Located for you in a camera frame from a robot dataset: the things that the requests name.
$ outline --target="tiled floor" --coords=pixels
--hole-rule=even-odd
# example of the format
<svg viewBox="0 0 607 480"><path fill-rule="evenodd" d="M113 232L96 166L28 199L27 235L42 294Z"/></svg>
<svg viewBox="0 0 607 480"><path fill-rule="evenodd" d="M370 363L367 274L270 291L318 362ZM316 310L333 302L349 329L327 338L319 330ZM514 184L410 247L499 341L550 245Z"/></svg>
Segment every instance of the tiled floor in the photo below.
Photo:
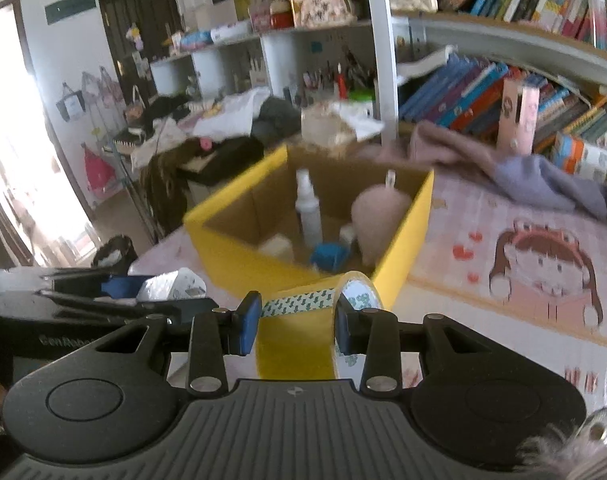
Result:
<svg viewBox="0 0 607 480"><path fill-rule="evenodd" d="M125 190L100 204L95 213L92 224L102 243L116 235L129 236L139 256L152 247L143 222Z"/></svg>

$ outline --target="dark wooden door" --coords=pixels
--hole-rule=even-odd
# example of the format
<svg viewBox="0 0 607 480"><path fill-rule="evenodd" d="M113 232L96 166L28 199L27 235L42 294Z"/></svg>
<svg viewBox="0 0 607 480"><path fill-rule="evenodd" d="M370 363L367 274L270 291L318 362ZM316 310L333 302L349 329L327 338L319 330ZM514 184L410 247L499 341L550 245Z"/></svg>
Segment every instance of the dark wooden door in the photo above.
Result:
<svg viewBox="0 0 607 480"><path fill-rule="evenodd" d="M138 75L132 56L137 51L125 35L136 23L143 40L141 57L152 62L165 56L168 53L167 44L164 44L168 40L168 30L176 32L181 24L176 0L99 0L99 6L126 102L130 102L133 85L138 86L147 102L157 91L153 81Z"/></svg>

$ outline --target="packing tape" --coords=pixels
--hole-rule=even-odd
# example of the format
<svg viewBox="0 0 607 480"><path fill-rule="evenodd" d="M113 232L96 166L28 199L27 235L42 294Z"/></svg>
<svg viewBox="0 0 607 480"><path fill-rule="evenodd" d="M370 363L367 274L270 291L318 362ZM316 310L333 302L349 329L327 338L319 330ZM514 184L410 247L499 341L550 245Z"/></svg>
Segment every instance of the packing tape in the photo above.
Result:
<svg viewBox="0 0 607 480"><path fill-rule="evenodd" d="M334 308L341 294L356 310L383 307L373 282L356 271L277 292L267 299L256 335L259 378L305 381L339 376Z"/></svg>

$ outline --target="cartoon girl print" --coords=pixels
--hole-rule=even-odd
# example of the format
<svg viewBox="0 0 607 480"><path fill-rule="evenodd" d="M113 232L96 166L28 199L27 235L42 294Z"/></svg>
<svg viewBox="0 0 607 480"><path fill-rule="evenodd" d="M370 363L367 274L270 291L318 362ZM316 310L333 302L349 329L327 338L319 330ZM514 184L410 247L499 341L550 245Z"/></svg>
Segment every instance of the cartoon girl print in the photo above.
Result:
<svg viewBox="0 0 607 480"><path fill-rule="evenodd" d="M536 319L568 328L603 322L592 261L565 230L516 220L497 240L490 294Z"/></svg>

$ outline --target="door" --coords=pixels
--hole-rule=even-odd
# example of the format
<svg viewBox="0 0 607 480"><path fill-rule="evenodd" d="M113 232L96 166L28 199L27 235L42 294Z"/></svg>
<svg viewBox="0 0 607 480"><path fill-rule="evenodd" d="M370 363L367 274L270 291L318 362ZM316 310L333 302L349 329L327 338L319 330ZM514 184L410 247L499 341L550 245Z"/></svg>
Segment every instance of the door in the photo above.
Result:
<svg viewBox="0 0 607 480"><path fill-rule="evenodd" d="M98 239L43 108L19 0L0 3L0 38L0 233L17 264L76 266Z"/></svg>
<svg viewBox="0 0 607 480"><path fill-rule="evenodd" d="M136 85L143 99L148 101L157 93L152 75L138 71L137 50L126 38L126 33L136 23L143 40L143 49L139 52L141 59L152 62L164 57L170 41L168 30L172 34L181 26L176 0L99 0L99 6L123 95L129 101L132 86Z"/></svg>

